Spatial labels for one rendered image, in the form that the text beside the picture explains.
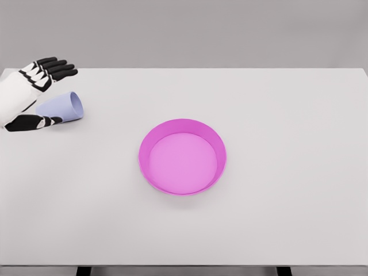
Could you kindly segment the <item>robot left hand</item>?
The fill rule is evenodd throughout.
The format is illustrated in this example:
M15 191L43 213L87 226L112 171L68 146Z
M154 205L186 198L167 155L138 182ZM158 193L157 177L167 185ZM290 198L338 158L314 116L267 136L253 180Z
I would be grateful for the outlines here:
M78 73L74 64L56 57L35 60L0 82L0 128L8 132L34 131L60 124L59 116L24 114L53 83Z

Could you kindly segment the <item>light blue cup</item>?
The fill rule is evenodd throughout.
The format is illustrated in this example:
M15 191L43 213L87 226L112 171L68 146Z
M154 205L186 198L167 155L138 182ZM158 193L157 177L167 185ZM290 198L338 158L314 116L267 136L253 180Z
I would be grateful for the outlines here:
M62 122L79 120L84 116L83 105L78 95L71 91L41 103L36 114L47 117L60 117Z

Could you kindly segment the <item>pink round plate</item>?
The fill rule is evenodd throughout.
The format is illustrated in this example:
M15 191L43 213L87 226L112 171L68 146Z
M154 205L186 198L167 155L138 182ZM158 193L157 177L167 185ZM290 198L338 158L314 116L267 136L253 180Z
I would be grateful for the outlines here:
M210 189L227 165L220 135L203 122L178 118L151 129L138 153L142 175L155 189L192 196Z

